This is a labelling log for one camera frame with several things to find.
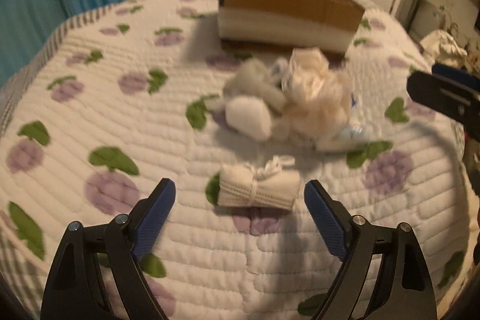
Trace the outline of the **teal curtain left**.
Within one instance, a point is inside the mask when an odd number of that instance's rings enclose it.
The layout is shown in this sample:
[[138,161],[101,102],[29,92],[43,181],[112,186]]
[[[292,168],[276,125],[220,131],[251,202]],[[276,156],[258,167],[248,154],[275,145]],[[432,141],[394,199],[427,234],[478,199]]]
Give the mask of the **teal curtain left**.
[[1,82],[41,49],[67,15],[61,0],[1,0]]

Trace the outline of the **cream plastic bag bundle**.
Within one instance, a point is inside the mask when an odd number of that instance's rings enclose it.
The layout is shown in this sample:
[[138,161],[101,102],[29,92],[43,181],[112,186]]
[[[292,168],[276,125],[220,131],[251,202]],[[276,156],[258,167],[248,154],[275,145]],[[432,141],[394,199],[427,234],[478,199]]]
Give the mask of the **cream plastic bag bundle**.
[[352,88],[348,75],[329,68],[318,48],[296,48],[281,80],[287,103],[282,117],[299,135],[313,141],[337,136],[351,118]]

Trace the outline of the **white towel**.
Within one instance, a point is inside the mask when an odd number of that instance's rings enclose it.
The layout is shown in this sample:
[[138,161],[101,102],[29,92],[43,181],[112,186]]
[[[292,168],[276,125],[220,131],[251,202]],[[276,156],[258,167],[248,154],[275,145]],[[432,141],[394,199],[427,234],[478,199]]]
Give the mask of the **white towel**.
[[225,165],[219,174],[217,204],[292,210],[301,184],[293,156],[275,155],[263,166]]

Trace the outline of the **white clothes pile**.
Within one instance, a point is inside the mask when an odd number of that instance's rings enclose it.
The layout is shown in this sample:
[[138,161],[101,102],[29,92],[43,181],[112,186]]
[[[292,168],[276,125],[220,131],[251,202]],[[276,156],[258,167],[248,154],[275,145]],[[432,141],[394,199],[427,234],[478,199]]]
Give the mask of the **white clothes pile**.
[[442,29],[433,30],[421,39],[419,45],[424,58],[431,65],[438,62],[457,69],[465,66],[466,50],[456,43],[452,35]]

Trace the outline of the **cardboard box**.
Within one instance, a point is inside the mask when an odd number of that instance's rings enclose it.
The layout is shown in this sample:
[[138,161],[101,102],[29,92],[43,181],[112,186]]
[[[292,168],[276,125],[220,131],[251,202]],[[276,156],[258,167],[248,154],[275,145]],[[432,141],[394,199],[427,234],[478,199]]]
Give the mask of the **cardboard box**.
[[337,59],[346,54],[364,13],[354,0],[219,0],[218,33],[224,48],[316,47]]

